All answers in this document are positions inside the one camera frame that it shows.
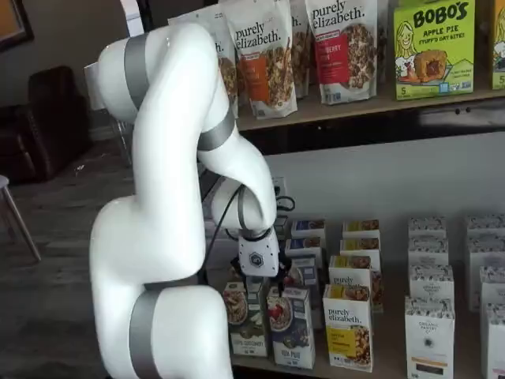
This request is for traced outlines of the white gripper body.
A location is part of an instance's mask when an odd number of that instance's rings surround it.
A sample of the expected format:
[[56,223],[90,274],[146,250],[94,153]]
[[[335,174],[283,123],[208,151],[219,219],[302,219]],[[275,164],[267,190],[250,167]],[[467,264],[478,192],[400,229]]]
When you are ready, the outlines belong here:
[[238,259],[246,276],[275,277],[279,272],[279,241],[274,228],[265,231],[240,230]]

